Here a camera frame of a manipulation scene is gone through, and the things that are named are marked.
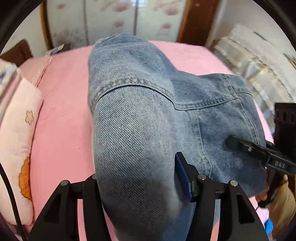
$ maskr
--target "jeans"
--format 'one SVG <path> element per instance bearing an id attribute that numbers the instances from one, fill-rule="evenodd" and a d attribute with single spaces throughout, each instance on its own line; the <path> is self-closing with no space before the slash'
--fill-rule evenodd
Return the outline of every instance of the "jeans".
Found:
<path id="1" fill-rule="evenodd" d="M 261 146 L 254 101 L 238 76 L 178 71 L 153 44 L 129 34 L 100 39 L 89 57 L 89 108 L 103 206 L 120 241 L 186 240 L 195 208 L 175 174 L 175 153 L 214 181 L 248 196 L 265 172 L 230 150 L 229 135 Z M 216 202 L 215 220 L 219 219 Z"/>

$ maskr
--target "screw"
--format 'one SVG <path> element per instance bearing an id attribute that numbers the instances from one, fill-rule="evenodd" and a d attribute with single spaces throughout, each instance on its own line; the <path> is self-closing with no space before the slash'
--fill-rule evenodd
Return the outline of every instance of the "screw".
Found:
<path id="1" fill-rule="evenodd" d="M 207 176 L 205 174 L 199 174 L 197 176 L 200 180 L 205 180 L 207 178 Z"/>
<path id="2" fill-rule="evenodd" d="M 63 181 L 61 181 L 61 186 L 67 186 L 68 185 L 68 183 L 69 183 L 69 181 L 68 180 L 63 180 Z"/>
<path id="3" fill-rule="evenodd" d="M 237 181 L 235 181 L 235 180 L 231 180 L 230 184 L 233 185 L 234 187 L 236 187 L 238 185 Z"/>

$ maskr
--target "floral wallpaper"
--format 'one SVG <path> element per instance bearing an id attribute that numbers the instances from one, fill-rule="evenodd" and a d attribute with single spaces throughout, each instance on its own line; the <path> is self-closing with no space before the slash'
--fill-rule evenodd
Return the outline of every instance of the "floral wallpaper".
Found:
<path id="1" fill-rule="evenodd" d="M 94 44 L 99 38 L 131 33 L 175 42 L 186 0 L 47 0 L 54 46 Z"/>

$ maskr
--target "black clamp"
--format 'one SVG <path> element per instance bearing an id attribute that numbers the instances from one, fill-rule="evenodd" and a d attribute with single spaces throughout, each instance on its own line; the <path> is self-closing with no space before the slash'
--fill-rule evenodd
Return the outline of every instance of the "black clamp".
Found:
<path id="1" fill-rule="evenodd" d="M 267 183 L 269 191 L 267 192 L 267 200 L 258 203 L 259 207 L 265 208 L 276 197 L 276 190 L 283 183 L 283 176 L 296 174 L 296 164 L 292 160 L 283 155 L 276 149 L 271 142 L 266 141 L 266 147 L 259 146 L 251 141 L 229 136 L 226 139 L 226 145 L 235 150 L 248 153 L 250 156 L 261 161 L 262 166 L 269 170 Z"/>
<path id="2" fill-rule="evenodd" d="M 221 200 L 218 241 L 268 241 L 255 209 L 237 181 L 212 181 L 187 164 L 181 152 L 175 155 L 175 165 L 184 193 L 196 202 L 186 241 L 210 240 L 216 199 Z"/>

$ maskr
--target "wooden headboard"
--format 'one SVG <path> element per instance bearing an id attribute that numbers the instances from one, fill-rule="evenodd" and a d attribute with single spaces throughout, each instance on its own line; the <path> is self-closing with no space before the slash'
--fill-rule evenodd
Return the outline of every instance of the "wooden headboard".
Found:
<path id="1" fill-rule="evenodd" d="M 10 50 L 0 55 L 1 59 L 11 63 L 15 63 L 17 67 L 19 67 L 23 62 L 32 57 L 33 56 L 29 44 L 25 39 L 21 40 Z"/>

